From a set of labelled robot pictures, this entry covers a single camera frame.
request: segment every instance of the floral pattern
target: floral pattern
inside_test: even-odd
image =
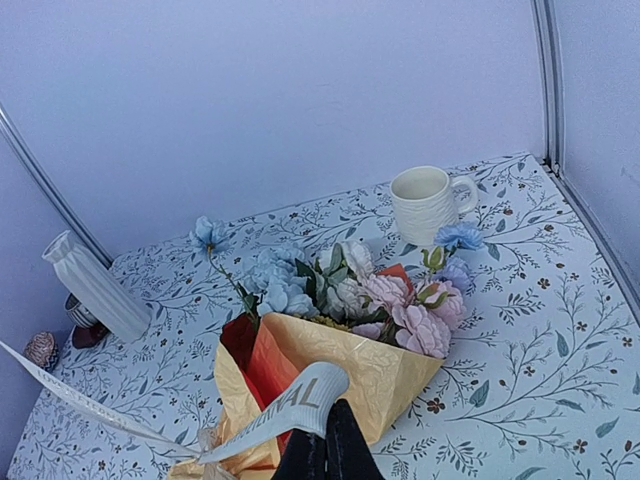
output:
[[[471,175],[479,206],[464,218],[487,248],[460,252],[474,281],[468,312],[434,380],[372,447],[385,478],[622,480],[640,469],[638,326],[584,226],[529,155],[453,170]],[[220,261],[297,242],[309,253],[366,240],[376,269],[421,254],[395,230],[388,185],[356,189],[229,224]],[[218,336],[241,305],[188,237],[117,259],[113,272],[153,309],[145,336],[67,343],[54,375],[183,445],[214,425]],[[177,459],[87,419],[43,392],[9,477],[166,478]]]

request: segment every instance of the white wall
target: white wall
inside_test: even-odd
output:
[[[640,285],[640,2],[555,4],[567,178]]]
[[[0,136],[0,338],[21,352],[41,331],[64,342],[71,321],[66,291],[40,258],[65,225]],[[22,429],[40,393],[39,384],[0,352],[0,478],[4,478]]]
[[[0,98],[112,254],[390,179],[542,153],[513,0],[0,3]]]

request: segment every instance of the blue hydrangea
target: blue hydrangea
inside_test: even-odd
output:
[[[449,280],[454,287],[465,292],[471,286],[471,268],[461,258],[451,257],[444,269],[436,273],[433,279],[438,282]]]
[[[221,220],[212,222],[207,217],[196,220],[196,228],[189,232],[189,240],[194,252],[207,256],[229,248],[229,235],[225,223]]]
[[[266,288],[262,302],[258,305],[258,315],[277,312],[313,318],[319,314],[311,297],[297,284],[287,284],[279,278],[272,278]]]
[[[305,261],[305,255],[295,245],[266,248],[257,258],[245,264],[245,288],[256,295],[266,292],[272,279],[280,280],[287,285],[304,287],[306,278],[297,276],[295,261]]]
[[[480,230],[471,223],[447,225],[438,230],[435,244],[439,247],[464,248],[466,250],[480,250],[484,241]]]

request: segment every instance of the mug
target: mug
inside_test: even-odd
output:
[[[453,188],[467,187],[471,195],[456,205]],[[437,167],[405,170],[391,182],[391,200],[402,239],[419,247],[433,245],[436,233],[445,225],[460,221],[459,214],[478,204],[478,187],[467,176],[450,178]]]

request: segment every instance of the flower bouquet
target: flower bouquet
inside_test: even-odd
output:
[[[191,241],[244,307],[223,328],[216,355],[224,413],[215,436],[221,443],[316,361],[347,371],[351,385],[345,398],[367,442],[380,440],[442,366],[451,334],[466,315],[470,269],[456,251],[484,245],[469,224],[442,228],[436,246],[422,251],[425,271],[417,283],[401,265],[376,273],[362,242],[336,243],[316,252],[314,261],[295,245],[271,247],[245,260],[240,283],[216,261],[226,246],[222,222],[200,218]],[[283,436],[267,442],[223,467],[234,475],[271,472],[286,441]]]

